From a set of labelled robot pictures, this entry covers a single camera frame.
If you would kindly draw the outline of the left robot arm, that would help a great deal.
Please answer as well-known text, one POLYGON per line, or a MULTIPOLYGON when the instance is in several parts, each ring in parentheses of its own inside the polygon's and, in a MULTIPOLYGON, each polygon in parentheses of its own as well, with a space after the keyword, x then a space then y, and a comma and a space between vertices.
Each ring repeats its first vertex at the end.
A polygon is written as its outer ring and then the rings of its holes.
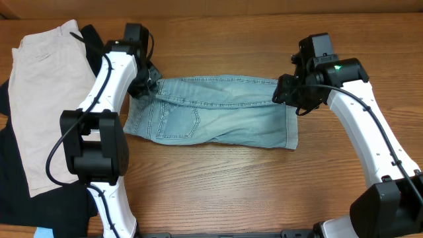
POLYGON ((140 237, 130 210, 124 175, 129 148, 120 121, 126 95, 148 95, 158 74, 152 70, 154 39, 148 29, 128 23, 121 40, 100 50, 102 66, 94 86, 76 110, 62 112, 61 137, 69 172, 93 197, 103 224, 103 237, 140 237))

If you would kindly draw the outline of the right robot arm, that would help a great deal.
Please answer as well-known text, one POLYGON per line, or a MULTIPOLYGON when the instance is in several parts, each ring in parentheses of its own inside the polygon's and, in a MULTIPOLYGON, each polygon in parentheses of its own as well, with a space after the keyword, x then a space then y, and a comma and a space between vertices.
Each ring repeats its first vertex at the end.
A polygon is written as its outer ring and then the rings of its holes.
POLYGON ((287 229, 283 237, 401 237, 422 232, 422 170, 380 111, 369 76, 356 58, 340 59, 327 33, 299 42, 293 75, 282 75, 272 100, 304 116, 322 104, 338 117, 360 159, 366 191, 347 215, 287 229))

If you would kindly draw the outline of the light blue denim shorts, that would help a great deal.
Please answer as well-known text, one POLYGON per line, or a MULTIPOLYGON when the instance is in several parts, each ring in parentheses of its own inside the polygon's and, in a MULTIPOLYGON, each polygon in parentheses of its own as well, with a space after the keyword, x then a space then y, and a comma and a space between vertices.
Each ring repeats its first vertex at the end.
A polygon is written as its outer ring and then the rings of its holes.
POLYGON ((296 149, 295 108, 272 102, 276 87, 275 79, 242 75, 160 79, 130 99, 124 132, 165 145, 296 149))

